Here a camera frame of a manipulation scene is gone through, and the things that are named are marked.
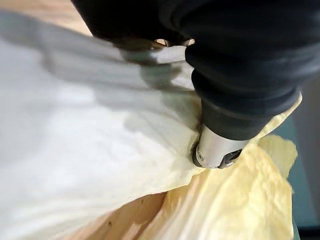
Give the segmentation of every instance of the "black rubber grip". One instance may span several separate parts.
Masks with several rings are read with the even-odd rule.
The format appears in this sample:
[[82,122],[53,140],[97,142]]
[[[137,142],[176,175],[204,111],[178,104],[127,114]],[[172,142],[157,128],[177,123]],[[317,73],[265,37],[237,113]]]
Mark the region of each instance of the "black rubber grip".
[[203,122],[216,134],[254,137],[296,102],[303,81],[319,75],[320,1],[198,0],[193,9],[194,1],[176,1],[159,17],[195,39],[186,61]]
[[170,42],[188,40],[165,28],[154,0],[71,0],[92,35],[105,40],[141,38]]

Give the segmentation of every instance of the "wooden surface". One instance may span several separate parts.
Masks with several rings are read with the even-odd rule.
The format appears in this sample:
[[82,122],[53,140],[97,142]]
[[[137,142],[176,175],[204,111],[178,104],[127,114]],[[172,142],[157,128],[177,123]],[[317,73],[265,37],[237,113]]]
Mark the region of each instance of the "wooden surface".
[[136,240],[159,212],[166,193],[136,199],[64,240]]
[[[91,35],[69,0],[0,0],[0,9],[24,13],[85,35]],[[64,240],[136,240],[160,210],[166,193],[148,195],[99,219]]]

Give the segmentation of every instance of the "gray background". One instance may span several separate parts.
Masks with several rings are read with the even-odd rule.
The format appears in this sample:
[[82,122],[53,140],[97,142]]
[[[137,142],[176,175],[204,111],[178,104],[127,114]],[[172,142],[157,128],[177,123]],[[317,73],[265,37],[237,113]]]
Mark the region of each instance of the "gray background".
[[302,86],[303,101],[273,133],[292,140],[298,151],[289,182],[298,227],[320,226],[320,79]]

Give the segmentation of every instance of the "silver metal part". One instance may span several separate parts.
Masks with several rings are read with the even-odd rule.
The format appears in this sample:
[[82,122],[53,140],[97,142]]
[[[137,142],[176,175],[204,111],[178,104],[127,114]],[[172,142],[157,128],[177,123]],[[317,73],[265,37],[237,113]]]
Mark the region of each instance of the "silver metal part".
[[249,140],[237,141],[215,134],[203,125],[199,143],[193,153],[193,162],[206,169],[231,166]]

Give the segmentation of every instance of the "metal nozzle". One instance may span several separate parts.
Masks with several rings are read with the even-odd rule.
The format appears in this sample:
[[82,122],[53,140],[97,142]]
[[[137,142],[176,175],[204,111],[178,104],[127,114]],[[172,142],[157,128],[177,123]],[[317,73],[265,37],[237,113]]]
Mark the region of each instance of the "metal nozzle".
[[223,169],[231,166],[249,140],[231,140],[215,134],[203,125],[198,145],[192,160],[197,167]]

